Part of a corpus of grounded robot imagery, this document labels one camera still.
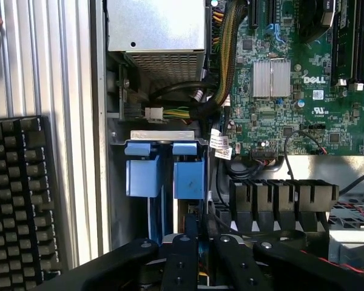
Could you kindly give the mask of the silver chipset heatsink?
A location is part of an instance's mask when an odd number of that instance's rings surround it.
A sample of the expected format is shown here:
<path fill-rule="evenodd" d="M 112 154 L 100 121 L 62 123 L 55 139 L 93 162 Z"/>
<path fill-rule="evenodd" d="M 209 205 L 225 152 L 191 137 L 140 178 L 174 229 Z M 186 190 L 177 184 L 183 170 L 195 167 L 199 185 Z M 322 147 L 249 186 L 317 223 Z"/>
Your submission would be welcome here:
<path fill-rule="evenodd" d="M 282 98 L 291 94 L 291 62 L 285 59 L 255 61 L 252 65 L 252 97 Z"/>

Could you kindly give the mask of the open grey PC case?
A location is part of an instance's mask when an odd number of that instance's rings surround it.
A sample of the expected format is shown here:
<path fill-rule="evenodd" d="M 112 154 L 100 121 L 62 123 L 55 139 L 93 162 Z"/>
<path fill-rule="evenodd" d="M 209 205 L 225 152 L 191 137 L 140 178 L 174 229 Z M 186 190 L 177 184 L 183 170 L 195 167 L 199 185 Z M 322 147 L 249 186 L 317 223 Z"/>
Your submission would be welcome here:
<path fill-rule="evenodd" d="M 209 68 L 209 55 L 214 49 L 209 39 L 215 34 L 210 15 L 215 7 L 223 8 L 226 0 L 206 1 L 206 54 L 202 78 L 211 82 L 217 71 Z M 125 159 L 123 145 L 110 145 L 110 133 L 131 130 L 150 130 L 141 122 L 140 106 L 160 85 L 151 81 L 145 73 L 128 59 L 123 52 L 108 50 L 109 32 L 107 0 L 90 2 L 90 41 L 95 110 L 95 162 L 98 175 L 98 202 L 101 211 L 103 249 L 108 251 L 137 236 L 140 222 L 137 220 L 138 204 L 125 196 Z M 284 178 L 291 167 L 297 179 L 324 179 L 342 187 L 364 174 L 364 155 L 290 155 L 288 161 L 280 161 L 263 172 L 265 178 Z"/>

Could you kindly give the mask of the green Dell motherboard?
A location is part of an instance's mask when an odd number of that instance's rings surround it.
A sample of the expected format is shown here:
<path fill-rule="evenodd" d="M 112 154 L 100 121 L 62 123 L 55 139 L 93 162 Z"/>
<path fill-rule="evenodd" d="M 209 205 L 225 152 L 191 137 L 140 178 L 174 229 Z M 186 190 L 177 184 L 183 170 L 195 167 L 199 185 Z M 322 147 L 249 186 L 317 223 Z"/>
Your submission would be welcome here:
<path fill-rule="evenodd" d="M 317 40 L 299 37 L 300 0 L 277 0 L 277 23 L 248 15 L 238 28 L 226 134 L 235 154 L 364 155 L 364 0 L 335 0 L 332 27 Z M 291 62 L 288 97 L 252 97 L 255 61 Z"/>

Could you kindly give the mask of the blue plastic disk carrier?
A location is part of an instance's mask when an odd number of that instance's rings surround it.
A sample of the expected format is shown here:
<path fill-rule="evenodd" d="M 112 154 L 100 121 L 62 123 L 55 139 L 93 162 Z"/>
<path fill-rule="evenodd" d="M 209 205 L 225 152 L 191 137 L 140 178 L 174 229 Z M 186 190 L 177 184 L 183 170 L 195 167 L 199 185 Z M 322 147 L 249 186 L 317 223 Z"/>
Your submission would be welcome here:
<path fill-rule="evenodd" d="M 208 153 L 199 140 L 127 143 L 126 195 L 146 200 L 150 239 L 199 234 L 207 208 Z"/>

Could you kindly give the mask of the silver metal disk bay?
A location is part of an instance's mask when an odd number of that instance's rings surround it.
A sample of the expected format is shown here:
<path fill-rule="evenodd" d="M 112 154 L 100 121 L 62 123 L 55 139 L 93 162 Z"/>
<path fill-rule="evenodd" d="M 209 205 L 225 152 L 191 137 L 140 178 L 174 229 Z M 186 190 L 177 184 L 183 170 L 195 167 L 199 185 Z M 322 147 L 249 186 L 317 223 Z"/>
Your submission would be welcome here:
<path fill-rule="evenodd" d="M 129 133 L 114 131 L 110 133 L 110 145 L 124 145 L 127 142 L 193 142 L 208 145 L 209 142 L 199 138 L 192 130 L 131 130 Z"/>

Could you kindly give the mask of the black computer keyboard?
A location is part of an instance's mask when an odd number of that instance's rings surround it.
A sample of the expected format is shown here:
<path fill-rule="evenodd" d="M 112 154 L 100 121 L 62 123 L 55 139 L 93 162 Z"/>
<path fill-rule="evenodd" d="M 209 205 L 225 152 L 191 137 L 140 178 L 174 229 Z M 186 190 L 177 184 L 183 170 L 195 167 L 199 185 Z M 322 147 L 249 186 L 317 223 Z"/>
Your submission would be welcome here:
<path fill-rule="evenodd" d="M 28 291 L 68 269 L 46 116 L 0 119 L 0 291 Z"/>

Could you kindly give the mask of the black expansion slot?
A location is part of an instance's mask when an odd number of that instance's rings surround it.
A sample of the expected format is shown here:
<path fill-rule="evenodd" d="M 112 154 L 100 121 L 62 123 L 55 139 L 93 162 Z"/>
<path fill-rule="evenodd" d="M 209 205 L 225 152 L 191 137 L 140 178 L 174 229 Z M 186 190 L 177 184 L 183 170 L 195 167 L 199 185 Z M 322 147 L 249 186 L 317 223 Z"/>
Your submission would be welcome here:
<path fill-rule="evenodd" d="M 249 28 L 257 29 L 259 25 L 259 0 L 249 0 Z"/>
<path fill-rule="evenodd" d="M 277 0 L 266 0 L 266 25 L 277 23 Z"/>

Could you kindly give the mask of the silver power supply unit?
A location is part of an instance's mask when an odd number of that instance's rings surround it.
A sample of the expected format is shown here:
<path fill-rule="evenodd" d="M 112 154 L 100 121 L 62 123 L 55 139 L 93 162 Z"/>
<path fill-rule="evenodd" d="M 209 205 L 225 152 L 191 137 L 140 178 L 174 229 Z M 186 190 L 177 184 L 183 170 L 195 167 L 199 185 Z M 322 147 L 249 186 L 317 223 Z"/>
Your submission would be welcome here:
<path fill-rule="evenodd" d="M 206 54 L 205 0 L 107 0 L 110 52 L 123 52 L 160 85 L 199 81 Z"/>

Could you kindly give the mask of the black CPU cooler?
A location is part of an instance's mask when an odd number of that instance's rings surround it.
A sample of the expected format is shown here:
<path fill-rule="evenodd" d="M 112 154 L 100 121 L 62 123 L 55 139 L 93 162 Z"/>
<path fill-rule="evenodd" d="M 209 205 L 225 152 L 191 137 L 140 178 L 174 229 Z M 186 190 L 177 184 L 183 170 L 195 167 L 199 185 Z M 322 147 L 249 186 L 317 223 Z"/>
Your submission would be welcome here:
<path fill-rule="evenodd" d="M 335 7 L 335 0 L 300 0 L 298 20 L 302 43 L 317 40 L 332 27 Z"/>

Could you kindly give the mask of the white power connector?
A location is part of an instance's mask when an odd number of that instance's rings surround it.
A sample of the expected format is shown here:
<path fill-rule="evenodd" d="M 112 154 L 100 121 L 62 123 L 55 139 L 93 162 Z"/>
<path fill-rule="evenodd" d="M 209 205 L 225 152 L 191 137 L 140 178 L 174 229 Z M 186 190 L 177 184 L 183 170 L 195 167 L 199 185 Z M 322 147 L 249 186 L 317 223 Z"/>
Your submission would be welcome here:
<path fill-rule="evenodd" d="M 144 118 L 149 122 L 162 122 L 163 108 L 162 107 L 146 107 L 144 109 Z"/>

